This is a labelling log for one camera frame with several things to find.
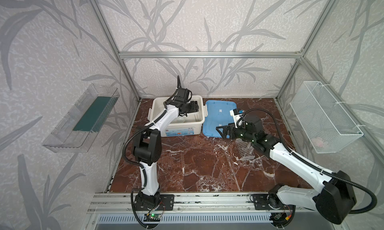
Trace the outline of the white plastic storage bin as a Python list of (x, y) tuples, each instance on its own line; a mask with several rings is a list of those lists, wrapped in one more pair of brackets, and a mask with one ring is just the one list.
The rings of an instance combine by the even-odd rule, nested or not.
[[(157, 117), (159, 117), (164, 112), (164, 104), (163, 102), (167, 99), (167, 97), (155, 98), (153, 100), (152, 108), (149, 110), (148, 120), (153, 122)], [(176, 136), (190, 136), (190, 135), (199, 135), (202, 131), (203, 123), (205, 122), (205, 118), (208, 116), (207, 107), (204, 105), (202, 96), (193, 95), (191, 101), (197, 101), (197, 105), (199, 107), (199, 111), (195, 113), (188, 113), (187, 116), (178, 116), (176, 117), (175, 110), (176, 107), (168, 106), (168, 112), (171, 111), (170, 114), (166, 114), (166, 123), (169, 123), (166, 127), (161, 119), (155, 124), (155, 127), (161, 125), (158, 130), (161, 131), (162, 137), (176, 137)]]

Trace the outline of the light blue bin lid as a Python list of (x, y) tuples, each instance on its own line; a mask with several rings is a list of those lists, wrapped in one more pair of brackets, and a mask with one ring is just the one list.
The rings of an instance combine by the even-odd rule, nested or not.
[(207, 100), (208, 115), (203, 124), (203, 134), (206, 137), (221, 138), (216, 127), (226, 126), (233, 123), (230, 111), (237, 108), (237, 104), (231, 101)]

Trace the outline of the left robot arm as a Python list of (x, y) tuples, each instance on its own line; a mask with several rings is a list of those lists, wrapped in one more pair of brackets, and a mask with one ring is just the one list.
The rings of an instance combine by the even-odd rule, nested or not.
[(178, 87), (173, 95), (163, 102), (163, 111), (137, 130), (124, 146), (124, 160), (140, 169), (141, 187), (137, 190), (137, 197), (142, 202), (154, 206), (160, 203), (157, 162), (162, 153), (161, 131), (176, 118), (199, 111), (197, 102), (191, 100), (192, 95), (190, 90)]

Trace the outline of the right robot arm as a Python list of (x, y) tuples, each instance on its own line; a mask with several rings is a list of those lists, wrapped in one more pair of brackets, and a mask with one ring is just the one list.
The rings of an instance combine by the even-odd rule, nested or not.
[(343, 171), (330, 172), (293, 151), (283, 139), (267, 134), (260, 119), (247, 122), (241, 115), (234, 119), (234, 123), (216, 128), (222, 138), (250, 143), (255, 151), (279, 162), (311, 186), (311, 189), (302, 189), (277, 185), (269, 192), (271, 204), (317, 211), (336, 225), (340, 225), (347, 215), (363, 214), (376, 207), (378, 199), (371, 190), (352, 182)]

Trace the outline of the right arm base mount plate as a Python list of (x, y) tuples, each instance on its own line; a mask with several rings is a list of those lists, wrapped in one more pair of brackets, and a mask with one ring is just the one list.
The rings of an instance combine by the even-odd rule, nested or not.
[(254, 205), (256, 211), (270, 211), (273, 209), (269, 204), (269, 195), (267, 193), (251, 194), (250, 201)]

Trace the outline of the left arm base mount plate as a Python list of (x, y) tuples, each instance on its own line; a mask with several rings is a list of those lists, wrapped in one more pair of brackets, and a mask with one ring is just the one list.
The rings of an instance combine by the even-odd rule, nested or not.
[(155, 196), (137, 195), (134, 199), (136, 211), (172, 211), (174, 208), (175, 195), (160, 194)]

